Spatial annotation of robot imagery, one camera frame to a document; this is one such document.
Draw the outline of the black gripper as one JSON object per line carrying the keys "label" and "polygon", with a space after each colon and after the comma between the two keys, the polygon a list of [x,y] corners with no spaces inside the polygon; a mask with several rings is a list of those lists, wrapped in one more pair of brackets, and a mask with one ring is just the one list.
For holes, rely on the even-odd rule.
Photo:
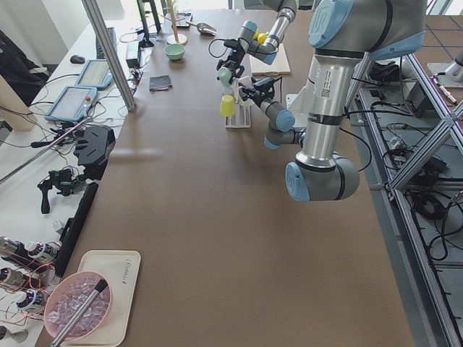
{"label": "black gripper", "polygon": [[276,82],[277,79],[272,77],[266,77],[261,80],[252,77],[251,86],[243,82],[238,83],[239,96],[243,101],[251,100],[255,105],[261,106],[263,101],[273,100],[275,96],[274,84]]}
{"label": "black gripper", "polygon": [[227,39],[224,41],[224,46],[229,48],[231,51],[225,60],[220,59],[218,61],[216,69],[219,70],[221,67],[227,67],[233,71],[234,80],[239,79],[245,68],[242,66],[242,60],[245,57],[245,39]]}

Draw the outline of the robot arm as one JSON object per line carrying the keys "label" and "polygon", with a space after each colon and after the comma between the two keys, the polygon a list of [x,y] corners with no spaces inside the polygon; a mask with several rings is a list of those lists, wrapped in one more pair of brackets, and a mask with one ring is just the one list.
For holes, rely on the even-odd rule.
{"label": "robot arm", "polygon": [[363,58],[392,59],[417,51],[425,36],[425,1],[322,1],[310,22],[314,48],[307,85],[300,91],[307,126],[294,131],[293,113],[268,93],[269,81],[241,87],[268,117],[265,144],[278,148],[299,140],[302,149],[286,166],[289,195],[296,201],[342,200],[355,193],[360,175],[335,150],[354,68]]}
{"label": "robot arm", "polygon": [[217,80],[224,88],[231,88],[235,80],[239,79],[245,68],[242,61],[246,55],[254,56],[264,64],[271,65],[276,58],[279,46],[289,25],[296,18],[299,1],[259,1],[277,13],[272,28],[260,42],[255,34],[258,26],[251,20],[243,22],[237,38],[226,39],[224,47],[229,49],[229,55],[217,63]]}

